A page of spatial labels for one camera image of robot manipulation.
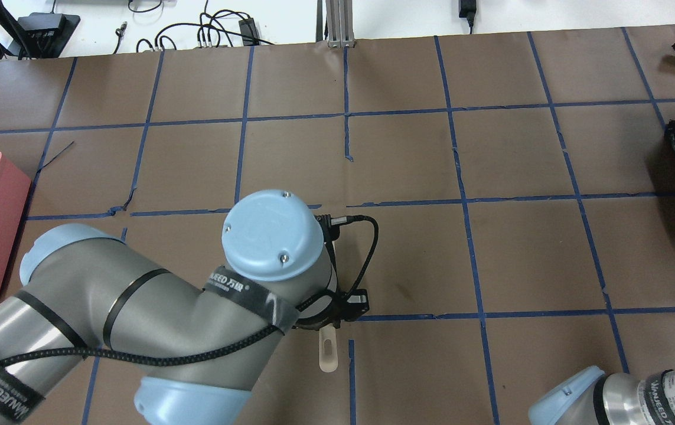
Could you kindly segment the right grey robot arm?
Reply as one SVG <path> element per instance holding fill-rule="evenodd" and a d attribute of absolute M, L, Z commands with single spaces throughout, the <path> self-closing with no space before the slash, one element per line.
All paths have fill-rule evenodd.
<path fill-rule="evenodd" d="M 543 395 L 531 424 L 675 424 L 675 370 L 644 380 L 585 368 Z"/>

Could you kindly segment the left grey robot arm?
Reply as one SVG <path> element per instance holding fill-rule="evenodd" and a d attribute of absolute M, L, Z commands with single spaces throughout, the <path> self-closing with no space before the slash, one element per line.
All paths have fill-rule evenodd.
<path fill-rule="evenodd" d="M 318 331 L 321 371 L 338 368 L 335 331 L 370 307 L 359 284 L 378 239 L 371 216 L 258 191 L 227 213 L 226 258 L 198 288 L 99 229 L 52 228 L 0 303 L 0 424 L 25 422 L 91 357 L 143 369 L 134 404 L 150 424 L 232 424 L 289 331 Z"/>

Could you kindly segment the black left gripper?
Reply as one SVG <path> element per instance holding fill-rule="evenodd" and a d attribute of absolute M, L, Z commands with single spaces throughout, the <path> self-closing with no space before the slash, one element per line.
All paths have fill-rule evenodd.
<path fill-rule="evenodd" d="M 328 285 L 318 288 L 318 291 L 314 293 L 314 306 L 322 299 L 327 300 L 327 305 L 319 308 L 314 316 L 315 329 L 321 329 L 327 325 L 339 328 L 341 321 L 356 321 L 368 312 L 370 304 L 367 290 L 359 288 L 362 280 L 364 280 L 363 277 L 357 277 L 346 292 L 340 288 L 330 290 Z"/>

